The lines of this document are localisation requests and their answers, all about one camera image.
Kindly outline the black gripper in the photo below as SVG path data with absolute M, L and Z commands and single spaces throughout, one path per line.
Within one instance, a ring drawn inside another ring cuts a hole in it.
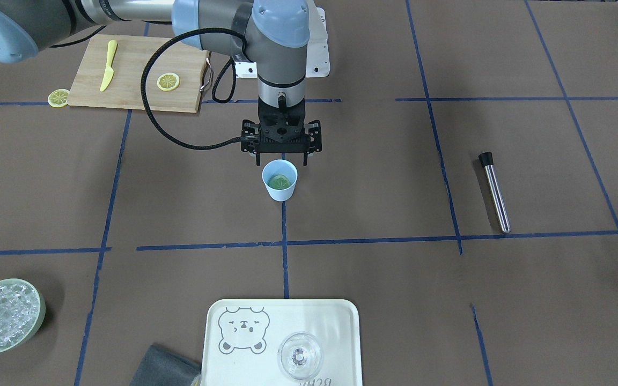
M 292 107 L 273 107 L 259 99 L 259 122 L 242 121 L 241 151 L 255 155 L 256 166 L 261 164 L 260 154 L 301 153 L 303 166 L 307 156 L 322 151 L 321 122 L 305 122 L 306 100 Z

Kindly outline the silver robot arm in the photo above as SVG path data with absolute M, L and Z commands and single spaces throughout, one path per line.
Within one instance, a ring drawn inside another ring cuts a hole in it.
M 321 26 L 312 1 L 0 1 L 0 63 L 19 63 L 90 27 L 142 20 L 170 24 L 164 42 L 139 72 L 141 103 L 162 136 L 194 151 L 238 143 L 260 160 L 265 153 L 301 153 L 304 164 L 323 149 L 321 123 L 306 121 L 306 69 L 312 27 Z M 242 135 L 210 146 L 182 142 L 157 122 L 147 78 L 170 47 L 215 52 L 234 63 L 255 63 L 259 122 L 243 120 Z

